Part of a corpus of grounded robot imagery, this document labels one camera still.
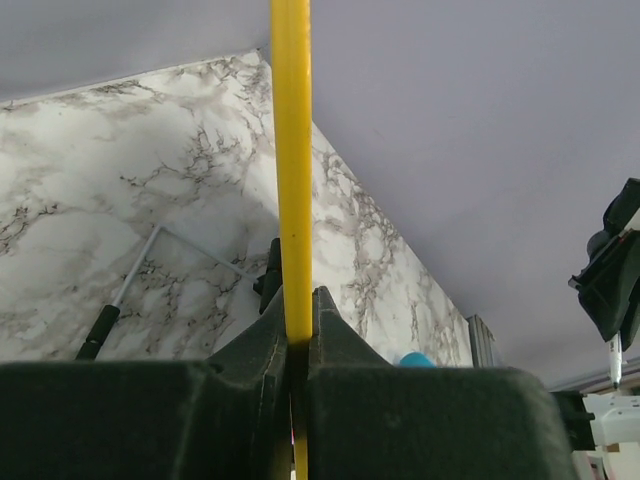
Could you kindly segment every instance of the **white pen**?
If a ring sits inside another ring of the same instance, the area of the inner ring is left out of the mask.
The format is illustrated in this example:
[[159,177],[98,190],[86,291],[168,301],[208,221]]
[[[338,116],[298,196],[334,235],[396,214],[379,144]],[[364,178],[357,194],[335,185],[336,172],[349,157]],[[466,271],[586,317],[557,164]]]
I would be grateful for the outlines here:
[[620,333],[616,333],[609,342],[609,368],[613,388],[618,390],[622,381],[622,341],[620,340]]

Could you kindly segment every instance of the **metal rod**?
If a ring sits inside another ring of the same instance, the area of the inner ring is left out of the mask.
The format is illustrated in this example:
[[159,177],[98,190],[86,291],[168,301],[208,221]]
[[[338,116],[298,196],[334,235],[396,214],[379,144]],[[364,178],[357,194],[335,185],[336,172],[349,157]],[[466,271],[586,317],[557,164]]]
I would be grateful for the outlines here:
[[178,240],[182,240],[184,243],[189,245],[191,248],[199,251],[203,255],[206,255],[207,257],[210,257],[210,258],[214,259],[220,265],[223,265],[223,266],[227,267],[229,270],[233,271],[237,275],[239,275],[239,276],[241,276],[243,278],[246,278],[248,280],[251,280],[254,283],[256,282],[257,278],[255,276],[253,276],[253,275],[245,272],[244,270],[241,270],[240,268],[236,267],[233,263],[225,260],[220,255],[218,255],[217,253],[212,252],[211,250],[209,250],[208,248],[203,247],[202,245],[198,245],[193,240],[190,240],[190,239],[188,239],[186,237],[183,237],[182,235],[180,235],[179,233],[177,233],[175,230],[173,230],[171,227],[169,227],[167,225],[162,225],[162,227],[165,229],[165,231],[167,233],[170,233],[171,235],[176,237]]
[[165,228],[164,225],[159,224],[159,225],[156,225],[156,228],[154,228],[153,231],[151,232],[151,235],[149,236],[147,243],[145,243],[144,247],[142,247],[142,251],[140,252],[140,255],[138,255],[138,258],[136,258],[136,261],[133,262],[133,265],[131,266],[131,270],[129,270],[129,273],[127,273],[127,276],[125,277],[124,282],[122,282],[122,286],[120,287],[120,290],[118,290],[116,297],[113,299],[113,302],[111,303],[111,305],[113,305],[114,307],[120,308],[122,299],[124,298],[125,293],[127,293],[127,290],[129,290],[129,287],[131,287],[131,284],[133,283],[133,279],[135,278],[136,273],[138,273],[138,270],[140,269],[140,265],[142,265],[142,262],[144,262],[144,259],[147,256],[147,253],[149,253],[149,250],[151,250],[153,243],[156,241],[156,238],[158,238],[158,235],[160,234],[160,231],[163,228]]
[[[634,357],[622,365],[622,374],[625,378],[637,378],[640,374],[640,357]],[[581,392],[596,392],[606,390],[611,385],[611,372],[607,370],[597,370],[586,375],[558,382],[548,386],[548,390],[555,392],[559,390],[579,390]]]
[[[276,134],[278,210],[287,341],[308,348],[311,312],[311,8],[309,0],[271,0],[271,65]],[[301,370],[307,356],[298,357]],[[292,382],[295,465],[307,480],[308,455],[304,404],[306,376]]]
[[611,384],[613,389],[617,390],[622,381],[622,341],[620,332],[616,333],[609,342],[609,370]]

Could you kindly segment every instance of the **black handle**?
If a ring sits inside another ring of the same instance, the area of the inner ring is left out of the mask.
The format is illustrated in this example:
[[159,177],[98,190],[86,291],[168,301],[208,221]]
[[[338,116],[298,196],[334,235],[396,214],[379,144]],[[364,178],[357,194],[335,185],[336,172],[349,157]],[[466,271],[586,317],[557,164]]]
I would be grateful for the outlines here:
[[269,259],[267,260],[267,271],[258,280],[259,284],[254,286],[254,290],[260,294],[260,309],[258,311],[260,315],[262,315],[282,286],[282,253],[280,251],[279,238],[274,238],[271,241]]
[[113,305],[105,305],[98,315],[98,319],[91,327],[87,339],[84,341],[80,351],[76,355],[76,360],[94,360],[98,356],[98,352],[104,341],[109,336],[109,332],[118,321],[120,309]]

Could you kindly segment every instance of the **white marble surface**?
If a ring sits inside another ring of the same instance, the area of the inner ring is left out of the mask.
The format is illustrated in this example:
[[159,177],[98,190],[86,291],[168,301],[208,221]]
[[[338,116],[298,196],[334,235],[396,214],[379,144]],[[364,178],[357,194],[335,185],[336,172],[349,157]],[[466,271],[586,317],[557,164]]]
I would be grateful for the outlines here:
[[[72,358],[155,224],[256,275],[277,235],[269,66],[255,52],[0,110],[0,360]],[[313,278],[387,359],[471,363],[466,323],[314,130]],[[101,359],[204,358],[250,281],[163,235]]]

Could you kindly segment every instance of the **blue ball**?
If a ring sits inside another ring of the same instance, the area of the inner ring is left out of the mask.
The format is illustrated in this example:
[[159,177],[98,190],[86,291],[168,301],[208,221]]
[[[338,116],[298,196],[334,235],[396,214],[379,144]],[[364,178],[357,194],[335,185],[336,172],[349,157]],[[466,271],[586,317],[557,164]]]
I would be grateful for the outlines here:
[[411,352],[400,360],[399,365],[401,367],[423,367],[423,368],[431,368],[436,365],[429,360],[423,353],[420,352]]

